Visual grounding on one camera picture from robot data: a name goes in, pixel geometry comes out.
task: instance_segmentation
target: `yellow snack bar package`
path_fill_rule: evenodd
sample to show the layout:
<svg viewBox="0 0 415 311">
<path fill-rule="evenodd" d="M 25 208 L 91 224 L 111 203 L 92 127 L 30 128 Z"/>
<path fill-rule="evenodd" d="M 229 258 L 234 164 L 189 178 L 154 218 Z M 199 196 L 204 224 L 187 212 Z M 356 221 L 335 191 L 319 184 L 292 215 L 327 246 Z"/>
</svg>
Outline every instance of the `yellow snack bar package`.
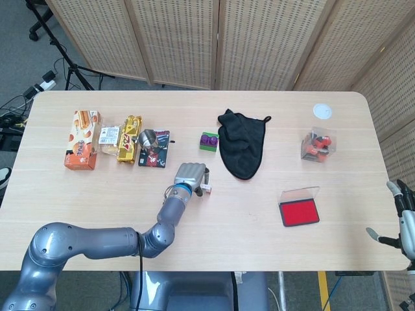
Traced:
<svg viewBox="0 0 415 311">
<path fill-rule="evenodd" d="M 118 162 L 136 162 L 137 139 L 141 130 L 141 116 L 129 115 L 125 120 L 118 144 Z"/>
</svg>

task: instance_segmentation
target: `yellow tape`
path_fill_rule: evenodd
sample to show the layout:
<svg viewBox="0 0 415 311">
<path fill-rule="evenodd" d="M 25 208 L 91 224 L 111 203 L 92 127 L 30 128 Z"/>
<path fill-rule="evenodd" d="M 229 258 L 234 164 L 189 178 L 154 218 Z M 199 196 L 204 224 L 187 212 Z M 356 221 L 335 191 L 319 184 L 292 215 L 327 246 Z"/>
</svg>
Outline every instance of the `yellow tape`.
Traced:
<svg viewBox="0 0 415 311">
<path fill-rule="evenodd" d="M 325 271 L 318 272 L 318 287 L 320 288 L 320 299 L 322 301 L 322 309 L 329 299 L 329 289 L 327 287 L 327 277 Z M 324 311 L 330 311 L 330 303 L 327 304 Z"/>
</svg>

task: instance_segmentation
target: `red ink pad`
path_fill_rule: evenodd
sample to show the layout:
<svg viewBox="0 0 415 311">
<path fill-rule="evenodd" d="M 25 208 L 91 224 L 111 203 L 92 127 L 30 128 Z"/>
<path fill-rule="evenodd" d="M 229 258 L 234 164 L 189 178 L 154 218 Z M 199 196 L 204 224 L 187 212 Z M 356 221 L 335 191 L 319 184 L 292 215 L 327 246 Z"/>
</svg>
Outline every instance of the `red ink pad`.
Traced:
<svg viewBox="0 0 415 311">
<path fill-rule="evenodd" d="M 313 199 L 281 203 L 279 211 L 285 227 L 314 224 L 320 221 Z"/>
</svg>

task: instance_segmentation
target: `gray carpet floor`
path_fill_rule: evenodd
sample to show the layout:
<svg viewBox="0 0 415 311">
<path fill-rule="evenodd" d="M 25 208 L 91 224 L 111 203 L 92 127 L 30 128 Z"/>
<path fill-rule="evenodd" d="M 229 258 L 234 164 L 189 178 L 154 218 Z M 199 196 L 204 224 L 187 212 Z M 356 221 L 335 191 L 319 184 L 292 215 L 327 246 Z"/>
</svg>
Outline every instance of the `gray carpet floor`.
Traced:
<svg viewBox="0 0 415 311">
<path fill-rule="evenodd" d="M 49 39 L 41 29 L 38 31 L 40 40 L 29 40 L 29 28 L 35 23 L 35 17 L 29 11 L 23 0 L 3 0 L 3 9 L 0 11 L 0 55 L 2 57 L 0 71 L 0 105 L 9 99 L 22 94 L 29 86 L 42 81 L 42 75 L 48 70 L 57 70 L 57 86 L 54 90 L 65 87 L 62 61 L 54 62 L 61 56 L 55 47 L 49 45 Z M 55 36 L 67 48 L 68 54 L 78 64 L 82 65 L 82 58 L 64 34 L 55 18 L 48 25 Z M 98 86 L 98 77 L 88 76 L 89 82 Z M 162 90 L 160 85 L 149 86 L 145 82 L 124 78 L 105 78 L 102 83 L 105 90 L 150 89 Z M 166 86 L 165 89 L 180 89 Z M 17 98 L 8 106 L 18 106 L 23 103 Z M 13 166 L 16 154 L 0 152 L 0 167 Z M 7 295 L 17 284 L 19 273 L 16 271 L 0 271 L 0 306 Z M 334 272 L 328 273 L 329 290 L 334 287 L 337 277 Z M 268 273 L 268 285 L 278 296 L 278 282 L 275 273 Z M 58 309 L 66 310 L 109 310 L 119 296 L 119 276 L 116 272 L 80 272 L 64 271 L 57 286 Z M 320 292 L 318 289 L 317 272 L 285 273 L 285 287 L 287 307 L 290 311 L 321 310 Z M 277 310 L 273 297 L 270 295 L 271 310 Z M 380 273 L 371 277 L 344 277 L 331 300 L 331 309 L 334 311 L 387 311 L 385 291 Z M 128 310 L 128 303 L 118 310 Z"/>
</svg>

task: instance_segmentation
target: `chair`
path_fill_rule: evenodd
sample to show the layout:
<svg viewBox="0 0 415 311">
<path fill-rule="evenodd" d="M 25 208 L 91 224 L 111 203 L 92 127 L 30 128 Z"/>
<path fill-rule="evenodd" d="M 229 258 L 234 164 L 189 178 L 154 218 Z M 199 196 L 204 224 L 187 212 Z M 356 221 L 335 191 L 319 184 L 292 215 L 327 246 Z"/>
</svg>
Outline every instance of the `chair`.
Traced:
<svg viewBox="0 0 415 311">
<path fill-rule="evenodd" d="M 45 0 L 31 0 L 31 3 L 34 4 L 34 5 L 47 5 Z M 52 16 L 53 16 L 53 13 L 52 13 L 51 9 L 47 8 L 46 12 L 44 13 L 44 15 L 41 16 L 41 18 L 45 22 L 47 22 Z M 33 26 L 31 26 L 31 28 L 29 29 L 29 32 L 30 32 L 29 33 L 29 39 L 30 40 L 32 40 L 32 41 L 38 41 L 39 40 L 39 36 L 36 33 L 36 31 L 40 27 L 42 27 L 42 26 L 40 25 L 39 22 L 36 22 Z"/>
</svg>

